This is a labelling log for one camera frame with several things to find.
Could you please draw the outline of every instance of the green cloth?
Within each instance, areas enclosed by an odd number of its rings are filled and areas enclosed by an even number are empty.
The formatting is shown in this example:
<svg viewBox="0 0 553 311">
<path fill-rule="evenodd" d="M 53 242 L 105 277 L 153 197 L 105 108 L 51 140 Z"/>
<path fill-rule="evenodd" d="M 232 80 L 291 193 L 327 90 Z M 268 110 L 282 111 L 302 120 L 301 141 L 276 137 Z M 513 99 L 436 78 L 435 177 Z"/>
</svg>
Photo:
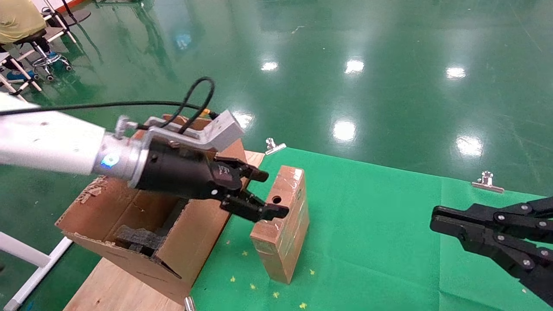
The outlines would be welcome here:
<svg viewBox="0 0 553 311">
<path fill-rule="evenodd" d="M 271 178 L 249 189 L 266 198 L 281 165 L 305 170 L 311 220 L 291 285 L 269 279 L 249 239 L 253 224 L 233 216 L 192 290 L 201 310 L 550 309 L 493 261 L 429 228 L 435 205 L 538 196 L 291 148 L 265 157 Z"/>
</svg>

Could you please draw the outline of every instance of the green floor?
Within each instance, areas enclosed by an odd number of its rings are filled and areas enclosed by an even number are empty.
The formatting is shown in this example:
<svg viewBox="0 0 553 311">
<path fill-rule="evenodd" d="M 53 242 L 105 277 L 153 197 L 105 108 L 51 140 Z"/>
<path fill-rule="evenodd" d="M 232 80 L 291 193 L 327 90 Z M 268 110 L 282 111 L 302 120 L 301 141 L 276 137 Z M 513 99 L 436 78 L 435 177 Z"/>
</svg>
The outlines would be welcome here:
<svg viewBox="0 0 553 311">
<path fill-rule="evenodd" d="M 74 64 L 23 96 L 42 105 L 181 100 L 203 75 L 212 108 L 307 151 L 551 195 L 553 3 L 527 1 L 146 0 L 85 5 Z M 193 102 L 203 100 L 200 89 Z M 166 107 L 75 116 L 113 128 Z M 0 168 L 0 231 L 44 252 L 54 221 L 92 177 Z M 72 247 L 25 310 L 61 310 L 98 257 Z M 33 267 L 0 253 L 0 305 Z"/>
</svg>

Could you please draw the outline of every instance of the wooden block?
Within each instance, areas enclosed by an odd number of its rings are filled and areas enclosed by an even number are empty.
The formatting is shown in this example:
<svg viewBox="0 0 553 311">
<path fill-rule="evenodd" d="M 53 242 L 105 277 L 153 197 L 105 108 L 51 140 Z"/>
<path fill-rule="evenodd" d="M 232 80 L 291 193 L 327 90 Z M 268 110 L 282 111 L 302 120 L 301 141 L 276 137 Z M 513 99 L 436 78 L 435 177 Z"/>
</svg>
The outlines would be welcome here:
<svg viewBox="0 0 553 311">
<path fill-rule="evenodd" d="M 271 201 L 287 206 L 288 215 L 256 223 L 250 238 L 269 277 L 290 284 L 309 226 L 304 171 L 282 166 L 267 197 Z"/>
</svg>

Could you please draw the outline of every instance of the white pole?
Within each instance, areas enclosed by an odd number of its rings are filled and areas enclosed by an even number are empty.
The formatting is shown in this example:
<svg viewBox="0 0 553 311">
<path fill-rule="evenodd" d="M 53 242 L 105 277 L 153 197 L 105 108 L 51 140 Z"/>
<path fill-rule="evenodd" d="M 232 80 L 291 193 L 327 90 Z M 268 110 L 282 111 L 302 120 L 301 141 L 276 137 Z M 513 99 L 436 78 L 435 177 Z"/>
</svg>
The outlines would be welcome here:
<svg viewBox="0 0 553 311">
<path fill-rule="evenodd" d="M 40 283 L 40 281 L 48 274 L 50 269 L 56 264 L 58 259 L 64 252 L 69 248 L 72 241 L 64 237 L 54 250 L 48 256 L 48 263 L 42 267 L 36 269 L 36 271 L 31 275 L 31 277 L 23 284 L 21 289 L 13 296 L 12 300 L 4 307 L 4 311 L 16 311 L 23 304 L 25 299 L 31 294 L 35 287 Z"/>
<path fill-rule="evenodd" d="M 44 267 L 50 261 L 50 256 L 12 238 L 4 232 L 0 232 L 0 251 L 21 258 L 37 267 Z"/>
</svg>

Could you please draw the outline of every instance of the white metal frame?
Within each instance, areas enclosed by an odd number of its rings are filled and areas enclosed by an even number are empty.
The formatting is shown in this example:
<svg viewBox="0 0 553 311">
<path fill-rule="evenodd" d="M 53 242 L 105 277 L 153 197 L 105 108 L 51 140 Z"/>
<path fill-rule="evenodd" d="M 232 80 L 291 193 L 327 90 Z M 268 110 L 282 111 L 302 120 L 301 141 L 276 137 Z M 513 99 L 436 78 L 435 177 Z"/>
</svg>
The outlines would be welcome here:
<svg viewBox="0 0 553 311">
<path fill-rule="evenodd" d="M 8 91 L 10 91 L 12 93 L 19 92 L 17 97 L 19 99 L 23 100 L 23 101 L 25 101 L 25 99 L 23 98 L 23 96 L 21 96 L 20 93 L 21 93 L 21 91 L 23 91 L 29 85 L 29 83 L 31 83 L 35 87 L 35 89 L 37 89 L 39 92 L 42 91 L 40 86 L 38 86 L 38 84 L 36 84 L 34 79 L 29 76 L 29 74 L 25 71 L 25 69 L 23 69 L 19 65 L 19 63 L 15 60 L 15 58 L 11 57 L 11 55 L 9 53 L 0 53 L 0 66 L 7 63 L 8 60 L 11 61 L 12 64 L 17 68 L 17 70 L 21 71 L 21 73 L 27 79 L 27 81 L 24 81 L 24 80 L 11 80 L 10 81 L 10 80 L 7 80 L 6 78 L 4 78 L 4 76 L 0 75 L 0 82 L 2 82 L 2 84 L 4 84 L 6 86 Z M 20 82 L 23 82 L 23 84 L 21 84 L 21 86 L 19 86 L 17 90 L 11 84 L 11 83 L 20 83 Z"/>
<path fill-rule="evenodd" d="M 7 252 L 15 257 L 21 258 L 37 266 L 36 271 L 23 284 L 21 289 L 4 307 L 4 311 L 16 311 L 31 294 L 40 281 L 48 274 L 58 259 L 69 248 L 72 241 L 64 237 L 50 255 L 46 255 L 29 245 L 0 232 L 0 251 Z"/>
</svg>

